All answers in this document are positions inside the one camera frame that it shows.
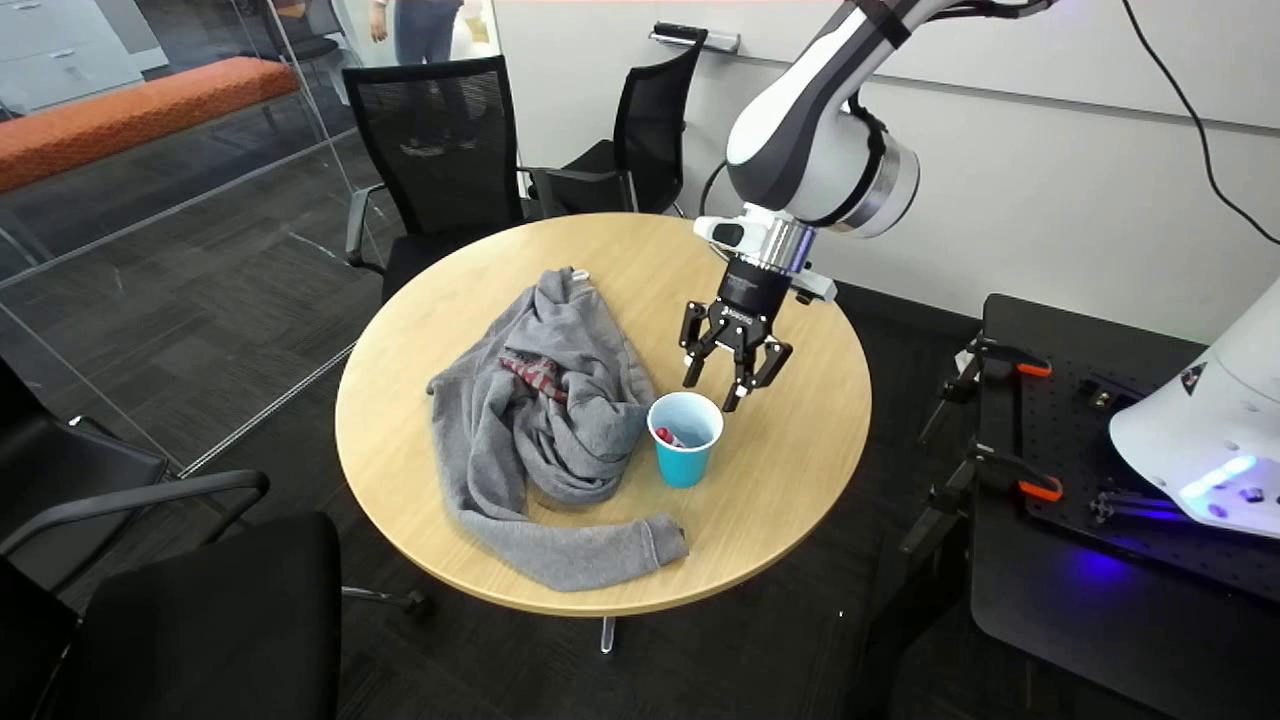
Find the wooden tabletop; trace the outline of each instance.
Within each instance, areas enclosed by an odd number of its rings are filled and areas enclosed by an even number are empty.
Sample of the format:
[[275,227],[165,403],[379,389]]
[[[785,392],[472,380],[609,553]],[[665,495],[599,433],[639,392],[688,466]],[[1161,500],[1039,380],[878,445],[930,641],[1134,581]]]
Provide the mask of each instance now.
[[[772,389],[724,422],[724,440],[696,490],[665,490],[645,445],[609,506],[531,507],[540,523],[672,511],[688,533],[679,566],[596,594],[551,594],[449,520],[422,389],[547,268],[592,273],[655,392],[679,389],[683,299],[711,299],[724,273],[724,257],[693,237],[688,220],[562,217],[466,243],[400,289],[343,367],[337,448],[367,520],[435,581],[540,616],[634,616],[693,606],[797,549],[849,490],[872,426],[869,362],[836,304],[785,304],[776,336],[797,354]],[[699,392],[720,403],[729,378],[729,354],[715,354]]]

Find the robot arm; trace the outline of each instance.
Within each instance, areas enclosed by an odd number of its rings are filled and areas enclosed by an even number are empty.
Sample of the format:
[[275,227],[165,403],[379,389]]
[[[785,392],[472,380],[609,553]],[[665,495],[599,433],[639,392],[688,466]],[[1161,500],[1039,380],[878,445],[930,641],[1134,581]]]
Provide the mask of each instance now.
[[724,409],[767,389],[793,347],[772,322],[797,289],[830,299],[836,283],[806,268],[814,227],[843,225],[865,237],[891,227],[917,200],[920,163],[858,109],[858,85],[938,18],[1032,18],[1051,0],[843,0],[798,60],[767,85],[729,133],[729,175],[748,217],[696,220],[724,250],[729,268],[711,304],[688,304],[679,325],[683,386],[704,355],[729,347],[737,366]]

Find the cable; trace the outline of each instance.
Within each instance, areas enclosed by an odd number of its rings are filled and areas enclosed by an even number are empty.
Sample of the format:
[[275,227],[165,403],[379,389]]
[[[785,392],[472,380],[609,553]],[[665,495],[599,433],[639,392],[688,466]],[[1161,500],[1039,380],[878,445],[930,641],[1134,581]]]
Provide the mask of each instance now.
[[1124,3],[1127,24],[1133,24],[1133,35],[1145,46],[1145,54],[1153,55],[1153,64],[1161,67],[1161,77],[1167,81],[1167,87],[1175,92],[1175,100],[1182,105],[1182,114],[1189,114],[1193,126],[1194,126],[1201,161],[1204,161],[1204,175],[1208,175],[1212,195],[1216,195],[1221,205],[1227,205],[1242,225],[1250,225],[1250,233],[1261,233],[1269,243],[1280,243],[1256,217],[1248,217],[1248,211],[1216,184],[1212,147],[1208,147],[1208,133],[1204,133],[1201,114],[1193,109],[1189,92],[1180,87],[1180,81],[1167,71],[1167,64],[1162,64],[1161,54],[1153,50],[1145,24],[1141,24],[1134,11],[1133,11],[1133,0],[1120,0],[1120,3]]
[[699,217],[709,217],[709,195],[711,195],[711,188],[715,188],[715,175],[729,170],[729,161],[720,161],[715,170],[711,170],[711,175],[704,182],[704,195],[696,200],[696,211]]

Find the orange cushion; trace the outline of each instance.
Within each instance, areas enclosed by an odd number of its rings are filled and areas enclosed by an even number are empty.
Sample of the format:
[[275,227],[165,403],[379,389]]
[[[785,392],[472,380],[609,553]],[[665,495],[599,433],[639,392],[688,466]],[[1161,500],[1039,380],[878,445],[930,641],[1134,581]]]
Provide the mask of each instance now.
[[295,71],[256,55],[115,87],[0,126],[0,192],[295,92]]

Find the blue plastic cup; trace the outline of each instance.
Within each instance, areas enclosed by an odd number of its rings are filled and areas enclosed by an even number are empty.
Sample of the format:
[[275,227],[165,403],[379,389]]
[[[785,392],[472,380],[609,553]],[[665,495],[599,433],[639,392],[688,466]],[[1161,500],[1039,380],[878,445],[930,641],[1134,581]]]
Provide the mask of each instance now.
[[667,490],[693,490],[709,478],[724,417],[699,392],[667,392],[646,409],[655,474]]

